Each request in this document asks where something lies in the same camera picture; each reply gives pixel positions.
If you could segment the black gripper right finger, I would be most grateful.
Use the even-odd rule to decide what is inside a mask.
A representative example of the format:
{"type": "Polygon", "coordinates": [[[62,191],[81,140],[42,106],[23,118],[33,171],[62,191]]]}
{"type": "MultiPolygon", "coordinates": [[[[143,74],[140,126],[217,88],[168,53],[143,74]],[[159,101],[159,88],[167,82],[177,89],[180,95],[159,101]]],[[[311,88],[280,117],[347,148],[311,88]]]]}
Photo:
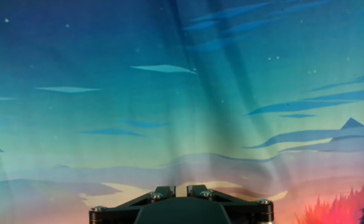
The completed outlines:
{"type": "Polygon", "coordinates": [[[187,196],[218,202],[231,221],[254,224],[274,224],[274,204],[270,199],[246,201],[205,185],[188,185],[187,196]]]}

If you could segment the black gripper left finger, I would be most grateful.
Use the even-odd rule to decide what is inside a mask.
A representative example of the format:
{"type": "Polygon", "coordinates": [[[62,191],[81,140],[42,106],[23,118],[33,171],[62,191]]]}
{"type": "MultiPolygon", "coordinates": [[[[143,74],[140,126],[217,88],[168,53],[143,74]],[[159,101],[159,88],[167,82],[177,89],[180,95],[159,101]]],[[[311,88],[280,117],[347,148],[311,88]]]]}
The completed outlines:
{"type": "Polygon", "coordinates": [[[95,206],[89,210],[89,224],[134,223],[139,212],[146,205],[175,198],[175,186],[156,187],[137,198],[117,207],[95,206]]]}

